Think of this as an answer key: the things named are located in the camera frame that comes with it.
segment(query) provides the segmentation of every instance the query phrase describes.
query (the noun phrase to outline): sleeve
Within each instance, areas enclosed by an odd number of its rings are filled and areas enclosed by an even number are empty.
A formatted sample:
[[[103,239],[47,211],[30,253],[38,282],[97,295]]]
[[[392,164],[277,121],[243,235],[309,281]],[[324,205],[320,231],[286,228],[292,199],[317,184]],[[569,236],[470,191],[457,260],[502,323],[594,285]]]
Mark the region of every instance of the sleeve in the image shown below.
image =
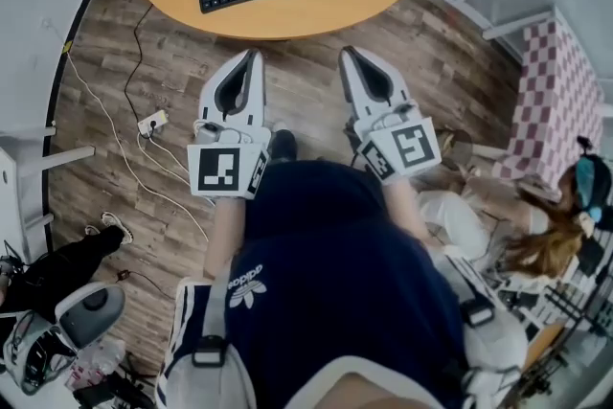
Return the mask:
[[[531,235],[544,234],[549,228],[549,217],[547,214],[535,206],[530,206],[530,228],[528,233]]]
[[[210,293],[211,282],[206,280],[185,279],[176,289],[169,345],[155,384],[155,401],[159,409],[167,409],[166,386],[172,368],[179,359],[192,353],[202,335],[204,313]]]

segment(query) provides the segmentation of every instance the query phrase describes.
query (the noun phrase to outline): checkered fabric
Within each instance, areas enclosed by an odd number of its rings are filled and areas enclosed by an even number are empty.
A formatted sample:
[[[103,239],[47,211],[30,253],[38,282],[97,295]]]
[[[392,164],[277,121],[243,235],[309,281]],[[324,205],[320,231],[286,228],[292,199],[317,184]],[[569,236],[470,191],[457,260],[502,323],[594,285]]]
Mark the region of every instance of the checkered fabric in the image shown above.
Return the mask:
[[[559,197],[557,182],[581,154],[578,136],[600,146],[604,95],[587,56],[572,32],[548,20],[524,30],[519,97],[513,114],[507,155],[495,163],[493,175],[503,179],[530,177]]]

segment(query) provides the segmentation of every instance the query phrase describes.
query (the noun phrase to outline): laminate flooring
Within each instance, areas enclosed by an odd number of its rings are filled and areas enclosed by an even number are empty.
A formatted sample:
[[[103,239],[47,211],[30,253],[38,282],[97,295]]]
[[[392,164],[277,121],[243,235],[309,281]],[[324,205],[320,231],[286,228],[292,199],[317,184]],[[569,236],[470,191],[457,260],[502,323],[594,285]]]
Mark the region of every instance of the laminate flooring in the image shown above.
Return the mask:
[[[209,230],[213,211],[207,203],[191,196],[187,186],[157,168],[137,147],[135,118],[123,91],[139,58],[133,30],[149,6],[148,0],[91,0],[71,55],[113,118],[126,158],[142,182],[187,207]],[[287,123],[299,140],[301,158],[323,156],[346,164],[352,159],[342,133],[350,108],[337,73],[338,53],[346,45],[366,48],[394,64],[422,113],[432,116],[436,126],[463,129],[475,143],[498,147],[505,147],[510,135],[519,65],[440,0],[398,0],[387,11],[338,33],[276,42],[204,33],[153,7],[138,38],[143,63],[128,93],[139,119],[158,109],[169,113],[170,122],[157,141],[184,164],[202,85],[225,60],[249,47],[265,56],[266,121]],[[182,278],[201,274],[206,240],[184,212],[145,191],[130,174],[109,121],[69,63],[56,122],[53,150],[96,147],[95,156],[50,172],[56,247],[80,239],[86,224],[99,224],[101,212],[111,210],[133,231],[135,241],[107,258],[96,278],[114,282],[118,271],[129,269],[173,297]],[[144,145],[187,178],[165,152],[150,142]],[[444,187],[450,178],[436,169],[416,185]],[[173,301],[141,276],[132,275],[122,285],[125,314],[111,332],[125,340],[142,370],[154,372],[170,335]]]

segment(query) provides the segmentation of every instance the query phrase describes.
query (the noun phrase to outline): chair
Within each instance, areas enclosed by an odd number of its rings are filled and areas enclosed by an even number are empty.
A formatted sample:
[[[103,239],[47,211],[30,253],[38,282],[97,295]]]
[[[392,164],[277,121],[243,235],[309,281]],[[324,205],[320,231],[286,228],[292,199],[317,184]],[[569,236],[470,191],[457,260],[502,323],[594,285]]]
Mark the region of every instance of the chair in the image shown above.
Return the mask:
[[[51,127],[28,128],[14,132],[0,133],[0,139],[15,140],[20,142],[53,136],[56,129]],[[24,222],[20,202],[20,188],[22,179],[27,179],[35,174],[43,172],[62,164],[67,164],[85,157],[94,155],[95,149],[91,146],[75,148],[65,152],[28,159],[25,162],[15,160],[3,148],[0,141],[0,247],[12,249],[25,263],[32,262],[30,248],[28,246],[28,233],[32,230],[51,223],[54,219],[52,214],[40,216],[28,222]]]

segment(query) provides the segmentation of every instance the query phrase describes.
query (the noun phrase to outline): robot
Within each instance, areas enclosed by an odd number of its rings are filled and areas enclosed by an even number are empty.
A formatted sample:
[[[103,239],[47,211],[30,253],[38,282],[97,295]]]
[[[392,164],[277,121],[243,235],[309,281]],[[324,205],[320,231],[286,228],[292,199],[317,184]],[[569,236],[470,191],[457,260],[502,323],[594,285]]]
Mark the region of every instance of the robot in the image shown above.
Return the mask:
[[[432,120],[421,116],[398,69],[353,46],[341,50],[339,67],[360,142],[356,151],[382,184],[441,162]],[[269,160],[264,107],[258,50],[231,58],[203,86],[188,146],[193,195],[255,197]]]

